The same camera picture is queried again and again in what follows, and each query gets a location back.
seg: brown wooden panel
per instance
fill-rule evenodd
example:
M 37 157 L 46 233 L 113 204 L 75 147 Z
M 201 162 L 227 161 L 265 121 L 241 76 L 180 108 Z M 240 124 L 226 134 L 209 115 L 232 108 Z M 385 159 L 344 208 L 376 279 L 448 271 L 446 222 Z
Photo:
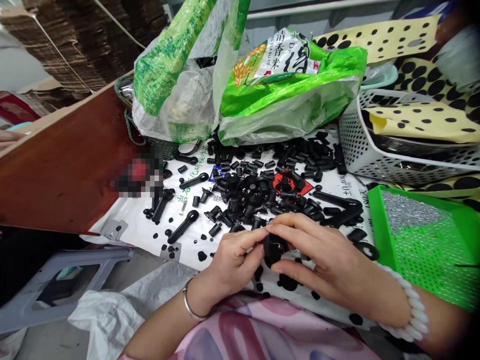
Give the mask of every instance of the brown wooden panel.
M 111 85 L 0 157 L 0 224 L 86 232 L 115 202 L 135 156 L 125 105 Z

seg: red tag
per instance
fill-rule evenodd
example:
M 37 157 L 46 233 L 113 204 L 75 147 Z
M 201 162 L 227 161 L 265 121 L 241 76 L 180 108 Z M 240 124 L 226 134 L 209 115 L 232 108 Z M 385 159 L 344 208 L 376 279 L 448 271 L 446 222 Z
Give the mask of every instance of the red tag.
M 277 190 L 277 185 L 282 181 L 282 178 L 283 178 L 283 177 L 284 177 L 284 176 L 283 176 L 281 173 L 277 172 L 277 173 L 275 174 L 275 179 L 273 180 L 273 188 L 274 188 L 274 189 L 277 191 L 277 193 L 279 193 L 279 194 L 280 194 L 280 191 Z M 291 178 L 286 177 L 286 176 L 285 176 L 285 179 L 288 180 L 288 184 L 291 186 L 291 189 L 292 189 L 292 190 L 295 190 L 294 181 L 293 181 Z M 314 188 L 307 180 L 305 180 L 305 179 L 302 179 L 302 180 L 305 182 L 305 186 L 303 187 L 303 189 L 302 189 L 301 191 L 298 192 L 298 196 L 299 196 L 299 197 L 307 194 L 309 191 L 311 191 L 311 190 Z

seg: wire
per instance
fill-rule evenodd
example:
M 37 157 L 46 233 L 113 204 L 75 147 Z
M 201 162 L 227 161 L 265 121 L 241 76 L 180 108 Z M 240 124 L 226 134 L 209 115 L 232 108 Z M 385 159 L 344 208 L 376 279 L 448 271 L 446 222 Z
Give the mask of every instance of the wire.
M 40 24 L 39 20 L 37 19 L 37 15 L 35 14 L 30 14 L 30 16 L 35 20 L 36 24 L 40 27 L 40 29 L 43 31 L 43 33 L 45 34 L 45 36 L 47 37 L 47 39 L 50 41 L 50 43 L 53 45 L 53 47 L 55 48 L 55 50 L 58 52 L 58 54 L 61 56 L 61 58 L 63 59 L 63 61 L 65 61 L 65 63 L 68 65 L 68 67 L 73 71 L 73 73 L 76 75 L 77 78 L 80 79 L 80 81 L 82 82 L 83 85 L 85 85 L 85 87 L 90 90 L 90 92 L 92 94 L 95 94 L 95 91 L 93 91 L 91 88 L 89 88 L 89 86 L 82 80 L 82 78 L 77 74 L 77 72 L 74 70 L 73 67 L 70 66 L 69 62 L 67 61 L 67 59 L 62 55 L 62 53 L 60 52 L 59 48 L 57 47 L 57 45 L 55 45 L 55 43 L 53 42 L 53 40 L 50 38 L 50 36 L 47 34 L 47 32 L 45 31 L 44 27 L 42 26 L 42 24 Z
M 93 0 L 99 7 L 100 9 L 103 10 L 103 12 L 105 12 L 105 14 L 108 15 L 108 17 L 135 43 L 137 44 L 139 47 L 141 47 L 142 49 L 145 49 L 145 46 L 143 46 L 141 43 L 139 43 L 137 40 L 135 40 L 135 38 L 130 35 L 130 33 L 117 21 L 116 18 L 114 18 L 114 16 L 105 8 L 105 6 L 102 5 L 102 3 L 99 1 L 99 0 Z

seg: woman's left hand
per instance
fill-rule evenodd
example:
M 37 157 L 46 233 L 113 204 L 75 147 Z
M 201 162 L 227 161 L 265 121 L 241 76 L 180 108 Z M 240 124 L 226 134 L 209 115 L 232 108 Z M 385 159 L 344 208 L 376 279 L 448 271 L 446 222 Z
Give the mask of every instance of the woman's left hand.
M 259 228 L 223 235 L 210 266 L 196 277 L 208 289 L 214 302 L 247 286 L 265 257 L 264 247 L 258 243 L 268 234 L 267 230 Z

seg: table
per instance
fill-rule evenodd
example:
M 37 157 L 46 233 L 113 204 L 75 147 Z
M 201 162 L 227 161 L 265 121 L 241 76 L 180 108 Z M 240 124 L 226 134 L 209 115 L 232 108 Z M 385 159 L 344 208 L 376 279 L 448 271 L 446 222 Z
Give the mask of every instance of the table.
M 338 128 L 335 124 L 329 124 L 322 131 L 327 131 L 327 140 L 330 141 L 330 147 L 334 143 L 339 142 Z M 180 178 L 185 180 L 192 179 L 199 174 L 205 172 L 211 174 L 213 165 L 207 164 L 206 143 L 198 150 L 196 156 L 199 161 L 198 164 L 187 165 L 188 170 L 183 174 L 180 174 L 177 169 L 183 162 L 172 160 L 168 162 L 168 169 L 172 171 L 173 175 L 169 179 L 164 181 L 164 188 L 174 188 L 175 198 L 172 199 L 165 208 L 163 215 L 160 219 L 160 223 L 155 225 L 151 220 L 147 220 L 143 214 L 144 209 L 149 209 L 152 205 L 150 197 L 141 198 L 119 198 L 110 210 L 90 229 L 91 232 L 101 233 L 102 227 L 109 219 L 115 219 L 117 221 L 125 221 L 128 225 L 127 228 L 121 234 L 120 240 L 122 242 L 145 249 L 156 256 L 161 256 L 166 259 L 170 259 L 170 254 L 174 254 L 173 261 L 179 261 L 180 263 L 187 265 L 196 270 L 205 269 L 212 261 L 213 255 L 217 251 L 220 239 L 224 233 L 228 233 L 229 229 L 223 224 L 222 230 L 214 237 L 211 238 L 209 230 L 214 225 L 203 212 L 210 211 L 215 205 L 221 207 L 222 211 L 227 208 L 227 205 L 222 201 L 220 193 L 215 192 L 214 196 L 210 196 L 205 204 L 200 204 L 198 208 L 192 207 L 192 201 L 194 196 L 202 195 L 202 188 L 210 188 L 213 186 L 213 180 L 210 176 L 210 182 L 202 182 L 194 185 L 191 188 L 180 190 L 179 184 Z M 266 163 L 272 160 L 273 151 L 266 151 L 262 153 L 261 161 Z M 246 161 L 252 162 L 253 159 L 250 154 L 247 154 Z M 304 171 L 305 164 L 298 164 L 296 171 L 300 174 Z M 317 183 L 312 179 L 308 179 L 315 190 Z M 363 204 L 363 223 L 358 224 L 355 227 L 342 226 L 340 231 L 347 235 L 354 228 L 363 229 L 367 234 L 367 238 L 364 240 L 373 244 L 373 229 L 370 217 L 369 203 L 367 198 L 367 188 L 360 181 L 360 179 L 352 174 L 339 175 L 337 170 L 327 171 L 323 174 L 323 179 L 320 183 L 323 186 L 322 191 L 336 195 L 343 198 L 353 198 L 362 202 Z M 186 208 L 183 215 L 179 215 L 184 201 L 187 201 Z M 324 201 L 319 201 L 322 207 L 336 207 Z M 185 232 L 185 234 L 174 243 L 169 251 L 170 245 L 167 243 L 168 237 L 165 235 L 165 231 L 170 229 L 174 231 L 186 218 L 187 213 L 190 210 L 196 209 L 200 216 L 198 220 L 193 223 Z M 275 217 L 271 213 L 261 214 L 264 219 L 270 219 Z M 249 225 L 245 225 L 247 230 L 250 229 Z M 311 260 L 307 260 L 304 254 L 301 254 L 298 250 L 289 251 L 284 255 L 285 259 L 299 259 L 306 266 L 313 269 L 315 264 Z M 249 284 L 250 289 L 254 289 L 258 292 L 269 293 L 271 296 L 276 296 L 281 299 L 288 300 L 293 304 L 301 306 L 313 313 L 328 317 L 330 319 L 348 324 L 354 325 L 363 329 L 369 329 L 375 326 L 376 323 L 362 318 L 358 314 L 351 313 L 349 310 L 338 306 L 328 300 L 321 298 L 318 294 L 311 291 L 309 288 L 298 284 L 296 281 L 271 271 L 265 261 L 262 262 L 260 268 L 257 270 L 254 278 Z

